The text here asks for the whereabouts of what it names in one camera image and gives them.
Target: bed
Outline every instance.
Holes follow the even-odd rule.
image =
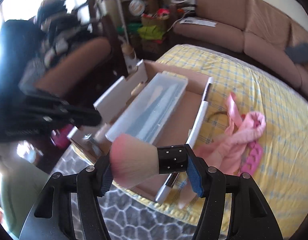
[[[308,102],[280,80],[245,62],[222,53],[192,45],[176,45],[159,63],[175,65],[213,76],[209,108],[196,145],[212,142],[213,136],[228,126],[224,101],[230,92],[237,96],[241,114],[264,113],[267,128],[259,139],[264,149],[253,178],[266,197],[283,237],[291,236],[308,213]],[[196,225],[203,199],[195,198],[184,209],[177,207],[186,179],[181,174],[163,205],[151,202],[129,190],[125,193],[150,208]],[[230,196],[226,196],[221,234],[226,235],[230,217]]]

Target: gray rug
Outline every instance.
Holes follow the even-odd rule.
[[[53,173],[59,171],[63,175],[74,174],[87,166],[73,150],[67,150]],[[144,206],[114,185],[98,201],[112,240],[191,240],[196,229],[195,226]],[[72,194],[72,211],[76,238],[84,239],[76,194]]]

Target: green bag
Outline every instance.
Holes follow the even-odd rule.
[[[137,31],[140,37],[145,40],[162,40],[165,34],[156,25],[141,27]]]

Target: white pole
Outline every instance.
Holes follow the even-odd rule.
[[[124,33],[125,33],[125,39],[126,39],[126,42],[129,44],[127,27],[126,27],[126,24],[125,24],[123,9],[121,7],[121,0],[116,0],[116,1],[117,1],[117,7],[118,7],[119,15],[120,15],[120,18],[121,18],[121,23],[123,25],[123,29],[124,29]]]

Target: clear plastic case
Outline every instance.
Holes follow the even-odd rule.
[[[158,73],[118,118],[106,138],[127,133],[154,144],[185,93],[187,79]]]

